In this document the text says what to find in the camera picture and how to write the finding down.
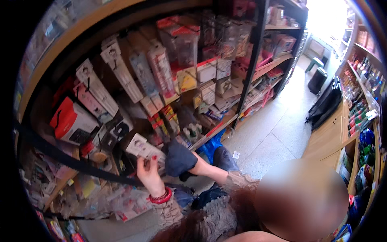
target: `white floor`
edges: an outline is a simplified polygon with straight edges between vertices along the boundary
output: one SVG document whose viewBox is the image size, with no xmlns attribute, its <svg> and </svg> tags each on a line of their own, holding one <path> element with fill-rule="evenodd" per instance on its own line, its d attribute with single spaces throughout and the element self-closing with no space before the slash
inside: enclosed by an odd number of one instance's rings
<svg viewBox="0 0 387 242">
<path fill-rule="evenodd" d="M 260 179 L 279 162 L 301 158 L 311 134 L 305 117 L 317 100 L 307 87 L 316 70 L 314 67 L 305 74 L 309 63 L 310 59 L 302 55 L 279 96 L 223 142 L 231 153 L 240 153 L 237 163 L 243 173 Z"/>
<path fill-rule="evenodd" d="M 309 63 L 307 57 L 301 56 L 280 95 L 223 142 L 231 153 L 240 152 L 237 163 L 243 173 L 262 178 L 275 164 L 302 156 L 311 133 L 305 117 L 317 99 L 307 87 L 316 70 L 315 66 L 305 74 Z M 89 242 L 145 242 L 157 232 L 158 217 L 149 211 L 126 223 L 79 220 L 78 224 Z"/>
</svg>

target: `woman's left hand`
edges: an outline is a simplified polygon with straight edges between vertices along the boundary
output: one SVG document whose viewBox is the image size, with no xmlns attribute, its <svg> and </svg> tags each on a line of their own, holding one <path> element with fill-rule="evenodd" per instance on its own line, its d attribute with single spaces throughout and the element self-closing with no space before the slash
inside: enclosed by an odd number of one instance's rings
<svg viewBox="0 0 387 242">
<path fill-rule="evenodd" d="M 157 171 L 157 157 L 153 156 L 146 166 L 144 161 L 142 157 L 137 158 L 137 176 L 152 197 L 161 197 L 165 194 L 165 185 Z"/>
</svg>

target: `shelf post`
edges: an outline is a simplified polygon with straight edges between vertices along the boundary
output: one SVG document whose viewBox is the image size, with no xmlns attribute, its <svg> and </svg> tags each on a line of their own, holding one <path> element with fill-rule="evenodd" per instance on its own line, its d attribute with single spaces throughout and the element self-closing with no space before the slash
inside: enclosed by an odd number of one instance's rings
<svg viewBox="0 0 387 242">
<path fill-rule="evenodd" d="M 253 74 L 255 72 L 255 67 L 257 65 L 257 60 L 259 56 L 259 51 L 261 50 L 262 46 L 262 39 L 264 36 L 265 32 L 265 20 L 266 20 L 266 13 L 267 13 L 267 8 L 269 7 L 269 0 L 264 0 L 264 3 L 259 0 L 255 0 L 256 4 L 256 11 L 258 13 L 258 20 L 257 20 L 257 26 L 253 28 L 252 32 L 252 39 L 254 41 L 253 43 L 253 50 L 250 58 L 250 63 L 248 65 L 247 73 L 246 73 L 246 78 L 243 82 L 243 91 L 241 95 L 241 99 L 239 100 L 238 103 L 238 108 L 236 110 L 236 114 L 238 115 L 236 120 L 233 122 L 232 127 L 235 129 L 236 124 L 239 121 L 239 116 L 242 113 L 243 110 L 243 105 L 246 100 L 246 96 L 248 94 L 250 85 L 251 85 L 251 80 L 253 78 Z"/>
</svg>

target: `black trash bin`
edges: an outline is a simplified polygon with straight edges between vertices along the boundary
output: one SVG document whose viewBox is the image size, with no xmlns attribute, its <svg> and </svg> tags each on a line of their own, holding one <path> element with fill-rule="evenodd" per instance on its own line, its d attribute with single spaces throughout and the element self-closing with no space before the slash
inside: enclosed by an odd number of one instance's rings
<svg viewBox="0 0 387 242">
<path fill-rule="evenodd" d="M 320 91 L 327 77 L 327 72 L 323 68 L 317 68 L 316 73 L 313 75 L 312 79 L 308 83 L 309 90 L 313 94 L 317 94 Z"/>
</svg>

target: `red bangle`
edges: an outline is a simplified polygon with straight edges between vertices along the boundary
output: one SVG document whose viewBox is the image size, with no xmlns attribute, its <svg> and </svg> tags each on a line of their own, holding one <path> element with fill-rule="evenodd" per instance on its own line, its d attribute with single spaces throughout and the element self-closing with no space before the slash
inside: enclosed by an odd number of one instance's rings
<svg viewBox="0 0 387 242">
<path fill-rule="evenodd" d="M 156 204 L 162 204 L 168 201 L 172 196 L 172 190 L 169 187 L 165 187 L 165 194 L 161 197 L 152 197 L 152 195 L 149 195 L 149 200 L 152 203 Z"/>
</svg>

